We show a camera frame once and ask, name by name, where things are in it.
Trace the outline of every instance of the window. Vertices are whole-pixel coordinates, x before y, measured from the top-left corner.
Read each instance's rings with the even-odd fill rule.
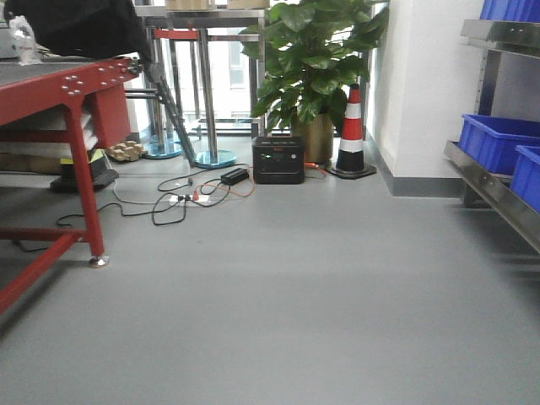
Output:
[[[238,34],[240,28],[229,28],[227,34]],[[242,44],[239,41],[229,43],[229,80],[233,89],[246,86],[246,56],[242,54]]]

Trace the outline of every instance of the power adapter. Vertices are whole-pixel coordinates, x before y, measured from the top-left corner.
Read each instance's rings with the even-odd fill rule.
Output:
[[[234,186],[235,184],[240,183],[241,181],[244,181],[245,179],[249,179],[250,174],[247,171],[247,169],[234,169],[232,171],[229,171],[225,173],[224,175],[221,175],[221,182],[225,184],[226,186]]]

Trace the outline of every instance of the traffic cone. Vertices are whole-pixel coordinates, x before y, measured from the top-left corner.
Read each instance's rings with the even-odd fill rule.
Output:
[[[357,84],[351,84],[337,163],[335,167],[328,170],[342,179],[359,179],[377,172],[374,166],[364,163],[364,135],[360,107],[360,87]]]

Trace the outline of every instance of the blue storage crate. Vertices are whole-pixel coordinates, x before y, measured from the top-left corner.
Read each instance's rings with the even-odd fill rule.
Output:
[[[540,211],[540,147],[517,146],[518,159],[510,189]]]
[[[525,21],[527,23],[540,22],[540,1],[527,0],[522,2],[521,9],[517,13],[516,21]]]
[[[516,0],[484,0],[480,19],[507,20],[512,4],[515,7]]]
[[[540,22],[540,0],[485,0],[480,19]]]
[[[458,146],[491,173],[511,176],[517,145],[540,146],[540,122],[464,114]]]

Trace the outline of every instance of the black power station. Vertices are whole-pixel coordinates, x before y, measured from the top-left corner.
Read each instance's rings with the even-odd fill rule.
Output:
[[[253,179],[260,184],[304,181],[304,141],[298,137],[258,137],[252,143]]]

